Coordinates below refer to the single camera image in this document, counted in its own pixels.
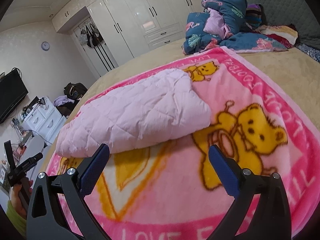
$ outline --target wall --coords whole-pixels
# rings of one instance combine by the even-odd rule
[[[50,44],[49,51],[41,43]],[[89,88],[96,78],[88,68],[70,35],[56,33],[51,22],[32,23],[0,33],[0,73],[17,67],[29,94],[18,106],[18,113],[35,96],[49,96],[54,101],[63,95],[69,83],[83,83]],[[4,155],[3,143],[18,139],[10,120],[0,124],[0,160]]]

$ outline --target metal screw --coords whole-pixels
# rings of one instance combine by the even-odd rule
[[[72,175],[72,174],[74,174],[76,172],[76,169],[75,168],[70,168],[68,171],[67,171],[67,173],[69,174],[69,175]]]
[[[247,175],[247,176],[251,174],[251,171],[249,169],[243,169],[242,172],[244,175]]]
[[[274,177],[275,179],[279,179],[280,178],[280,175],[279,175],[279,173],[274,173],[274,174],[272,174],[272,177]]]
[[[44,176],[45,176],[45,173],[44,173],[44,172],[40,172],[40,173],[38,174],[38,178],[39,178],[39,179],[42,179]]]

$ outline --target blue floral comforter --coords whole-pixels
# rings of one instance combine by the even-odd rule
[[[210,17],[209,13],[190,13],[186,25],[186,41],[183,44],[184,54],[202,52],[218,46],[227,46],[242,53],[287,50],[284,45],[263,34],[240,32],[240,27],[245,23],[247,0],[203,0],[202,6],[220,12],[230,32],[225,40],[219,35],[208,34],[203,29]]]

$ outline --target blue gripper pad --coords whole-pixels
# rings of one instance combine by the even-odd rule
[[[229,167],[225,158],[214,146],[209,148],[209,161],[217,173],[227,194],[236,199],[240,194],[239,180],[233,170]]]
[[[105,145],[92,160],[82,177],[80,178],[80,195],[84,198],[90,195],[103,172],[110,156],[108,145]]]

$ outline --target green sleeve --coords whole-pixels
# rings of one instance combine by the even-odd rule
[[[7,216],[18,232],[26,238],[27,221],[18,215],[10,200],[8,201]]]

